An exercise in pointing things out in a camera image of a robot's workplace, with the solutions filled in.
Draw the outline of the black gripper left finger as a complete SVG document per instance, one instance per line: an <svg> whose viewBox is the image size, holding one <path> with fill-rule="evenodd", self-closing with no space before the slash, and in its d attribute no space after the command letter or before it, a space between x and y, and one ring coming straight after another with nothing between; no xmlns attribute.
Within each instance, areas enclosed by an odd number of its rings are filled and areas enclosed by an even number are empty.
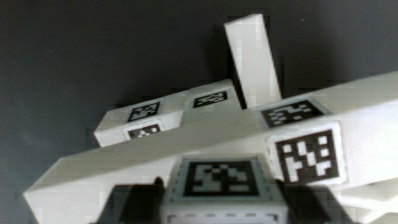
<svg viewBox="0 0 398 224"><path fill-rule="evenodd" d="M159 224L163 180L148 184L115 185L95 224Z"/></svg>

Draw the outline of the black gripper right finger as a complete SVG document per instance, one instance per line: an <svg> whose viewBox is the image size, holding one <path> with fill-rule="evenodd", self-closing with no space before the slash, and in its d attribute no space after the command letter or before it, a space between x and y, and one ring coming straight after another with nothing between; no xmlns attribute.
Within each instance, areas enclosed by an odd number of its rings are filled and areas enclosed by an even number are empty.
<svg viewBox="0 0 398 224"><path fill-rule="evenodd" d="M326 186L289 185L276 181L289 208L287 224L358 224Z"/></svg>

